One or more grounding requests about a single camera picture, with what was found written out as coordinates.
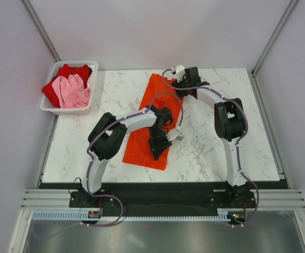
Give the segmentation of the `orange t shirt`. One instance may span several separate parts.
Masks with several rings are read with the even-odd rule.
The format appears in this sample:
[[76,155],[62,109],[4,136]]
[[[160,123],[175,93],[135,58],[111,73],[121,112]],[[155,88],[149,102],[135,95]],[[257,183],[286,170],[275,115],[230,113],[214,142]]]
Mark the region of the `orange t shirt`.
[[[158,95],[154,100],[154,106],[161,109],[167,107],[171,110],[173,115],[173,123],[166,128],[171,130],[176,127],[178,117],[181,111],[181,106],[175,97],[168,94],[160,94],[161,92],[168,91],[175,93],[175,90],[168,87],[165,82],[162,81],[162,76],[159,74],[152,74],[147,84],[145,93],[141,99],[139,109],[143,109],[148,106],[155,95]],[[148,145],[148,139],[150,137],[147,128],[139,129],[129,134],[129,139],[123,156],[123,162],[134,164],[138,166],[148,167],[152,169],[164,171],[167,166],[167,158],[169,150],[166,149],[158,160],[154,160],[153,154]]]

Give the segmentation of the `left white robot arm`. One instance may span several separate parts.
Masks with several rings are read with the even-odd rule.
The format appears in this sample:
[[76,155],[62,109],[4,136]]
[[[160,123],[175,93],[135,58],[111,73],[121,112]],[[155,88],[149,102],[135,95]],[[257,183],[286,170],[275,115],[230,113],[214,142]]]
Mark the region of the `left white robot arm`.
[[171,139],[164,128],[172,123],[171,110],[166,107],[159,109],[154,105],[121,117],[105,113],[88,137],[90,163],[80,189],[71,193],[70,207],[95,207],[99,203],[97,192],[101,189],[107,164],[118,153],[127,134],[147,128],[147,143],[156,161],[171,146]]

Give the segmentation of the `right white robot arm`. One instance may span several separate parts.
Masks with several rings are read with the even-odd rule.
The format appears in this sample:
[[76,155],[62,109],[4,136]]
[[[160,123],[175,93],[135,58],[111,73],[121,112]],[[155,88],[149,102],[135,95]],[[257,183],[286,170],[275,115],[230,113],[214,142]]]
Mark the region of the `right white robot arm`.
[[214,128],[222,140],[226,155],[227,177],[225,201],[230,207],[238,207],[250,197],[249,179],[242,171],[241,140],[249,125],[239,98],[230,99],[202,81],[197,67],[179,65],[171,70],[176,78],[172,83],[179,98],[191,95],[214,110]]

